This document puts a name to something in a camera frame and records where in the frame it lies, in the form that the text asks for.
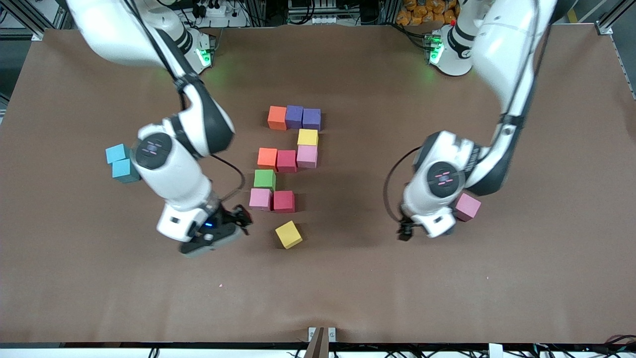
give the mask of pink cube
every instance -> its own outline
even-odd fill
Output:
[[[274,192],[274,212],[275,213],[293,213],[296,211],[294,203],[294,192],[291,190]]]
[[[296,167],[296,151],[295,150],[279,150],[276,156],[276,168],[279,173],[295,173],[298,171]]]
[[[267,188],[253,188],[249,194],[249,207],[254,210],[272,210],[272,191]]]
[[[316,168],[318,165],[318,146],[299,145],[296,163],[299,168]]]
[[[481,202],[472,196],[462,193],[455,202],[455,217],[461,221],[468,221],[477,215],[477,210],[481,206]]]

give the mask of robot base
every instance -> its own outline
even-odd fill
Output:
[[[192,69],[200,74],[212,65],[214,59],[214,46],[210,46],[210,35],[204,34],[196,29],[188,29],[192,35],[192,47],[190,51],[183,54],[188,60]]]
[[[441,54],[439,54],[437,62],[434,62],[431,58],[429,58],[429,60],[433,66],[439,68],[439,70],[446,75],[465,75],[471,70],[473,62],[470,57],[467,59],[459,58],[457,52],[453,51],[453,49],[446,43],[448,41],[448,32],[451,28],[451,25],[444,25],[441,29],[433,31],[433,35],[441,36],[442,43],[444,43],[444,50]]]

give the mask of orange cube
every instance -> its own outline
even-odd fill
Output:
[[[257,165],[259,169],[276,170],[276,156],[278,149],[276,148],[259,148]]]
[[[286,131],[287,125],[285,124],[285,114],[287,113],[287,107],[270,106],[270,114],[267,116],[267,124],[271,129],[278,131]]]

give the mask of green cube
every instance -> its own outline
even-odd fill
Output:
[[[254,187],[276,190],[276,174],[271,169],[257,169],[254,172]]]

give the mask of blue cube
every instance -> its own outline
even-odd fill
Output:
[[[132,161],[130,159],[124,159],[113,163],[113,178],[122,183],[132,183],[140,180],[139,173],[132,165]]]
[[[303,108],[301,106],[287,106],[285,125],[287,129],[301,129],[303,127]]]
[[[317,108],[305,108],[303,111],[303,128],[315,129],[319,131],[322,129],[322,115],[320,109]]]
[[[123,144],[106,149],[106,162],[112,164],[116,161],[130,159],[130,148]]]

